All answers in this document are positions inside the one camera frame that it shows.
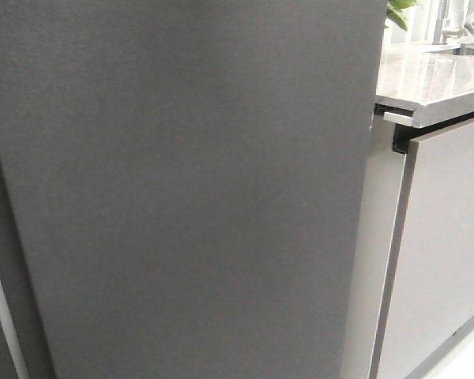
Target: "gray stone countertop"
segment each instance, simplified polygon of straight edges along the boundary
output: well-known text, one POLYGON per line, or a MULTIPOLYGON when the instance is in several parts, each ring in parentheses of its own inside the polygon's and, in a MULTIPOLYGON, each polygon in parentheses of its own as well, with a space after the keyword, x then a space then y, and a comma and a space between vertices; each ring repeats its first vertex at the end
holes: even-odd
POLYGON ((376 104, 385 118, 423 128, 474 111, 474 56, 449 54, 459 44, 383 47, 376 104))

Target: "green plant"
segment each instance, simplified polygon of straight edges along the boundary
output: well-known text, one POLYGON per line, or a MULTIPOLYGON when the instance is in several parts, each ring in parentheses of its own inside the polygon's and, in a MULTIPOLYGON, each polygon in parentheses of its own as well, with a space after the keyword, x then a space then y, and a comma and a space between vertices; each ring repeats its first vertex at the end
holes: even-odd
POLYGON ((411 6, 417 6, 419 3, 416 0, 388 0, 388 9, 386 16, 400 29, 408 30, 408 22, 404 17, 403 9, 411 6))

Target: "sink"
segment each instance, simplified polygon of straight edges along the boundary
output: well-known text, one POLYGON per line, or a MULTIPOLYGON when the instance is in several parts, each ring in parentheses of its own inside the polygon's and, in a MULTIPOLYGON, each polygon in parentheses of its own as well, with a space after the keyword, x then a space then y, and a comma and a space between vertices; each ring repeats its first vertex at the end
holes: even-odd
POLYGON ((447 54, 447 55, 473 55, 474 56, 474 42, 472 43, 461 43, 460 47, 453 49, 445 49, 440 51, 432 51, 435 54, 447 54))

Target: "refrigerator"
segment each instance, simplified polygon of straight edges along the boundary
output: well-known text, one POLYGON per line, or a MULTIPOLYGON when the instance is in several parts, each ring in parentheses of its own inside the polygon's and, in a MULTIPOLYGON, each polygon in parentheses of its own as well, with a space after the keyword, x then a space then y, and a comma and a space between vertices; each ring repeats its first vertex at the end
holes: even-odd
POLYGON ((338 378, 386 4, 0 2, 30 377, 338 378))

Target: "kitchen island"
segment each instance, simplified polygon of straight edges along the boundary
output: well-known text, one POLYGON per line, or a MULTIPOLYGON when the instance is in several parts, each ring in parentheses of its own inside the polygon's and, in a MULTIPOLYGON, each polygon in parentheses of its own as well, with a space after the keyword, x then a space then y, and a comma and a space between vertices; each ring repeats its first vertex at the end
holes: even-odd
POLYGON ((474 319, 474 57, 382 54, 341 377, 421 377, 474 319))

